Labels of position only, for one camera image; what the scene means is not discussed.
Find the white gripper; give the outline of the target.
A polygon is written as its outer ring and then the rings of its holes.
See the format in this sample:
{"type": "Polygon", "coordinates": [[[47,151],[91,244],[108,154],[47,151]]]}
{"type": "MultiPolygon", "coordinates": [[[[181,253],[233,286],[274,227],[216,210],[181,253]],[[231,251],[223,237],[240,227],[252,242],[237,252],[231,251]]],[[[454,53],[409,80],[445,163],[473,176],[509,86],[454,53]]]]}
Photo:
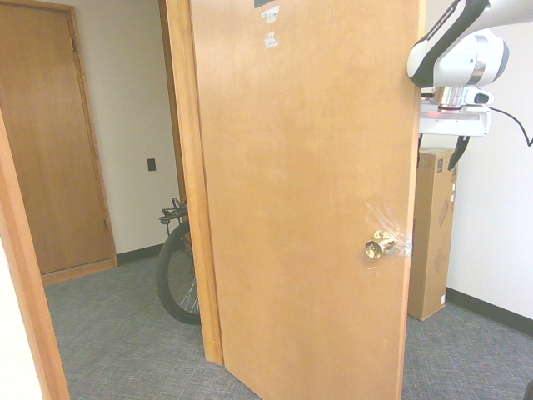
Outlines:
{"type": "Polygon", "coordinates": [[[485,136],[491,127],[492,111],[486,106],[464,106],[459,112],[443,112],[432,102],[422,102],[417,139],[417,162],[420,165],[422,134],[457,136],[454,152],[448,163],[452,170],[467,149],[470,138],[485,136]]]}

